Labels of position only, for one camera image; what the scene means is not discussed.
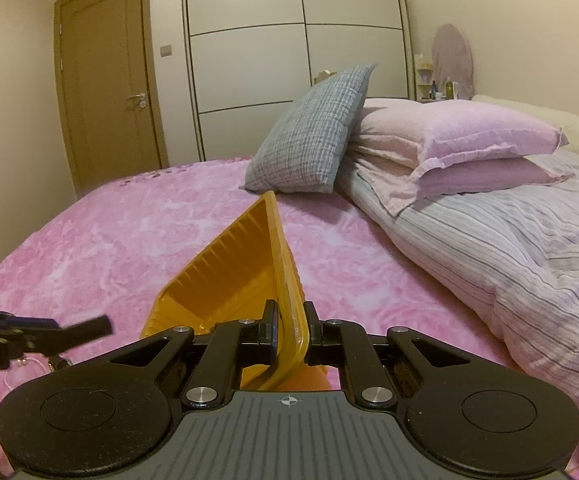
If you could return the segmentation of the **brown wooden door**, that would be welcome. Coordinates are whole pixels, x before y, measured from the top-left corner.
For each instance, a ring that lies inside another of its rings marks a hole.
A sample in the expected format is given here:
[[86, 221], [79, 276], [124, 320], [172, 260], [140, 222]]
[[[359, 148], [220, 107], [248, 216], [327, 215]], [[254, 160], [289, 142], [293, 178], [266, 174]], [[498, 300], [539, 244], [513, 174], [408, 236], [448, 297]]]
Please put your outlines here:
[[58, 0], [56, 94], [78, 196], [168, 166], [150, 0]]

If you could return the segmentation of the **striped duvet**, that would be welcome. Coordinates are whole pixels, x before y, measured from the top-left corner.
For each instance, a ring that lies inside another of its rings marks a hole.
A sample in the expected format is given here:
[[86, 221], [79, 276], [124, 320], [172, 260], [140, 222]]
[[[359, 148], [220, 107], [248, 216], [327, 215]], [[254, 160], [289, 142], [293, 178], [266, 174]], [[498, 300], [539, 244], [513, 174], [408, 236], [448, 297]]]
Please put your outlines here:
[[566, 181], [424, 198], [391, 216], [350, 160], [341, 194], [471, 308], [529, 375], [579, 410], [579, 156], [540, 156]]

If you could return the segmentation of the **lower pink pillow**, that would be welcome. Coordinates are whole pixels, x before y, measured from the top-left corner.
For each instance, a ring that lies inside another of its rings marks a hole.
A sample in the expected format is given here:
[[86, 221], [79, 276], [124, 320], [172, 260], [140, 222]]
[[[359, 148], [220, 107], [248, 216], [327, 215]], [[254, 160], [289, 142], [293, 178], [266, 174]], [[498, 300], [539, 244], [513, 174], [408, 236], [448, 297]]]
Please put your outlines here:
[[522, 185], [551, 185], [573, 175], [570, 171], [549, 169], [524, 157], [474, 160], [447, 168], [411, 169], [384, 157], [347, 155], [341, 166], [367, 182], [393, 217], [424, 198], [501, 191]]

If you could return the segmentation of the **pink floral blanket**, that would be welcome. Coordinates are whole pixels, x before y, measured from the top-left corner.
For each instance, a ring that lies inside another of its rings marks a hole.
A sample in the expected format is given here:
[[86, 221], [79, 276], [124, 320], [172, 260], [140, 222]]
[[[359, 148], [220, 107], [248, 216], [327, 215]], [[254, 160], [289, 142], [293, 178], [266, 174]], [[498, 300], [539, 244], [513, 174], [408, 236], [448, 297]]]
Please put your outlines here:
[[[0, 262], [0, 309], [65, 324], [106, 314], [114, 335], [83, 360], [140, 335], [160, 291], [254, 196], [243, 159], [199, 162], [108, 183], [51, 220]], [[503, 364], [503, 340], [340, 192], [279, 197], [288, 245], [309, 300], [325, 318], [371, 332], [416, 330]], [[579, 477], [579, 455], [570, 463]]]

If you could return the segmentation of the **pink pillow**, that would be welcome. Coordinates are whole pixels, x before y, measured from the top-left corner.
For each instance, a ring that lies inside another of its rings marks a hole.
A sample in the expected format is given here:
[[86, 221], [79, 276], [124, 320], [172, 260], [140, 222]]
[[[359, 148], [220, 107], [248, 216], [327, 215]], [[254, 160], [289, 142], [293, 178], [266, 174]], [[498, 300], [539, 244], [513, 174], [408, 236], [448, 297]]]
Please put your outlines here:
[[474, 160], [447, 168], [411, 169], [384, 157], [347, 155], [341, 166], [367, 182], [393, 217], [424, 198], [501, 191], [522, 185], [551, 185], [573, 175], [570, 171], [549, 169], [524, 157]]
[[561, 129], [495, 104], [368, 99], [348, 152], [422, 174], [476, 160], [551, 155], [567, 144]]

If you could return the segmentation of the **upper pink pillow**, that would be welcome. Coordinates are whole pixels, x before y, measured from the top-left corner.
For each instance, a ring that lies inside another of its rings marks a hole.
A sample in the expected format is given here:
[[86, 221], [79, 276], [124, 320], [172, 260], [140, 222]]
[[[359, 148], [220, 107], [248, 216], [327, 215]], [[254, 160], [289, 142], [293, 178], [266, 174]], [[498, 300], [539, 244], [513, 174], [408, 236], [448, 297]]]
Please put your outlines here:
[[422, 174], [476, 160], [551, 155], [567, 144], [561, 129], [495, 104], [368, 99], [348, 152]]

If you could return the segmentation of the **white sliding wardrobe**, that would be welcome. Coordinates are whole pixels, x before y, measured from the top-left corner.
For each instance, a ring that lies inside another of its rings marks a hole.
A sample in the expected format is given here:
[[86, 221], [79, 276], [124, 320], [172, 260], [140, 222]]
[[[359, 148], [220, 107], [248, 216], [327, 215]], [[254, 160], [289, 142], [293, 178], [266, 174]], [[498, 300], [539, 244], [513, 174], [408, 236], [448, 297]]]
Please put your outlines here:
[[321, 70], [374, 64], [371, 98], [412, 99], [405, 0], [182, 0], [201, 159], [250, 156]]

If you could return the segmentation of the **grey checked cushion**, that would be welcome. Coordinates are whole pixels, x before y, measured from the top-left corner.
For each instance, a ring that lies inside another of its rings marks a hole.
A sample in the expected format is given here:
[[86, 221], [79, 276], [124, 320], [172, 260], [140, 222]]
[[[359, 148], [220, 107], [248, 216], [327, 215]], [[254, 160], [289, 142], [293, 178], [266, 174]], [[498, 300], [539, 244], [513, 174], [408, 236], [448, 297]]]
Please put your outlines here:
[[343, 70], [291, 103], [247, 166], [245, 190], [331, 193], [374, 69]]

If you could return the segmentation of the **mauve covered chair back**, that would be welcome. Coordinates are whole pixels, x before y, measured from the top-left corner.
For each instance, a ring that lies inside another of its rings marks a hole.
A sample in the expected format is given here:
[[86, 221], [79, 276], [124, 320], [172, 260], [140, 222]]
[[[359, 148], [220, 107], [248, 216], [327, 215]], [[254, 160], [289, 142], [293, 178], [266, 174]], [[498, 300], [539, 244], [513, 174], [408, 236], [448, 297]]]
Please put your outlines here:
[[455, 80], [460, 86], [459, 100], [475, 96], [474, 62], [467, 38], [457, 26], [441, 25], [436, 30], [431, 46], [434, 75], [441, 81]]

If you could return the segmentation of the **bottles on shelf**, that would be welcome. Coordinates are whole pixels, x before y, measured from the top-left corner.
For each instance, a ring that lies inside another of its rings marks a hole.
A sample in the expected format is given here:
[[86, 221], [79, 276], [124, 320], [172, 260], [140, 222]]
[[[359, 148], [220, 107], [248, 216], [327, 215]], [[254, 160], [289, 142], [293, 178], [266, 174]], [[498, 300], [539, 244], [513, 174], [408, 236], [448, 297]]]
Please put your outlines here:
[[415, 76], [415, 99], [429, 103], [460, 98], [459, 83], [452, 79], [441, 82], [434, 75], [434, 65], [422, 53], [413, 55]]

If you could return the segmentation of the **light switch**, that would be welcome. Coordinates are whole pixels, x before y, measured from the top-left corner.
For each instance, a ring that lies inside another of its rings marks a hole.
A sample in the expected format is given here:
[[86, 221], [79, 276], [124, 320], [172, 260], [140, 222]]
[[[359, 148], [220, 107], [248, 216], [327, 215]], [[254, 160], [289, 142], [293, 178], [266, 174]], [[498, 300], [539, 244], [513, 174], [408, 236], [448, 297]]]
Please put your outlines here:
[[165, 56], [169, 56], [172, 54], [172, 47], [170, 44], [166, 44], [166, 46], [160, 47], [160, 56], [164, 58]]

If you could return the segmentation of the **orange plastic tray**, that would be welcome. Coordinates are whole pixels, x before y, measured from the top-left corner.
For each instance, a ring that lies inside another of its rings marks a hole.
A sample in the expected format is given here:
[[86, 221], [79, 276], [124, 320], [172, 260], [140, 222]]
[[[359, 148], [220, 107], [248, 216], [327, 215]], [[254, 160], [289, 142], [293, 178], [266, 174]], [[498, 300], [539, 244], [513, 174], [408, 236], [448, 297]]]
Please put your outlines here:
[[268, 300], [279, 306], [276, 362], [245, 367], [241, 386], [329, 390], [326, 368], [303, 362], [309, 344], [305, 294], [272, 192], [262, 194], [160, 291], [141, 336], [178, 325], [206, 335], [219, 322], [259, 320]]

